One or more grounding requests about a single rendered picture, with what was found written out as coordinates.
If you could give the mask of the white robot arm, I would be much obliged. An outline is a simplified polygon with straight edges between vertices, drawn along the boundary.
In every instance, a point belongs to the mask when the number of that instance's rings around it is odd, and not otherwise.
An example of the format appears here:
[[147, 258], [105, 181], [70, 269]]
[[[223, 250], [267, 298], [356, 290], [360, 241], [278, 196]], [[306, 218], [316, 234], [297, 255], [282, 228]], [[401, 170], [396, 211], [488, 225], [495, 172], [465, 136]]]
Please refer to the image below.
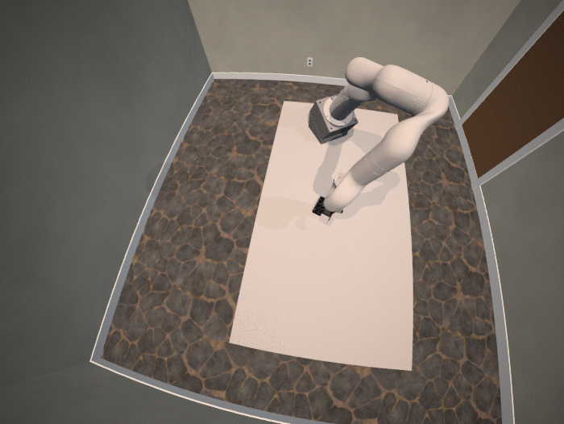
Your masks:
[[326, 210], [318, 220], [324, 224], [328, 223], [331, 212], [351, 204], [366, 185], [403, 164], [413, 154], [424, 130], [437, 122], [449, 106], [443, 88], [393, 64], [383, 66], [357, 57], [347, 65], [345, 76], [348, 84], [323, 106], [323, 113], [332, 125], [347, 125], [353, 110], [362, 102], [375, 100], [405, 111], [412, 118], [391, 127], [347, 173], [335, 176], [323, 202]]

